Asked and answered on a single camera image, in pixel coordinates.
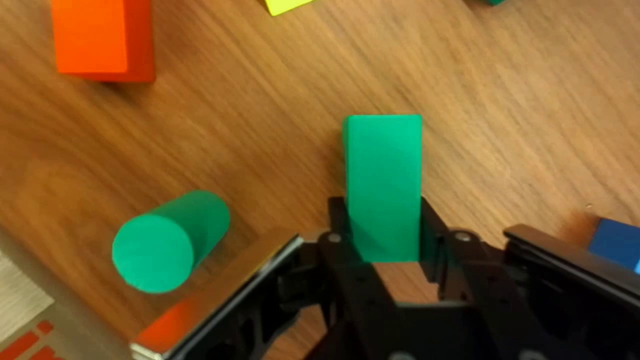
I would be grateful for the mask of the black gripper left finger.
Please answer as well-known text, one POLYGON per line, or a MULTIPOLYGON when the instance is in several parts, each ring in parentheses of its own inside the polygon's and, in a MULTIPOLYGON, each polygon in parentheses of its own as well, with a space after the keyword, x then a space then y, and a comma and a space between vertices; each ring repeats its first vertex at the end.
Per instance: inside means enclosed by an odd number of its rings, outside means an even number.
POLYGON ((331 196, 327 200, 329 229, 323 242, 323 262, 335 278, 368 280, 372 266, 361 260, 350 225, 346 200, 331 196))

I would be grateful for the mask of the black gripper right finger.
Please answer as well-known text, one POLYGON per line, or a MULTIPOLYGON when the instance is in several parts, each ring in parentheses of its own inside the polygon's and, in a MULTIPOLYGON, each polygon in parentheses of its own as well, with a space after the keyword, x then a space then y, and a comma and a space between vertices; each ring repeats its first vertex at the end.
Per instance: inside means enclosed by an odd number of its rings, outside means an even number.
POLYGON ((428 282, 447 284, 452 275, 452 247, 450 228, 432 208, 432 204, 419 200, 419 242, 418 242, 418 264, 428 282))

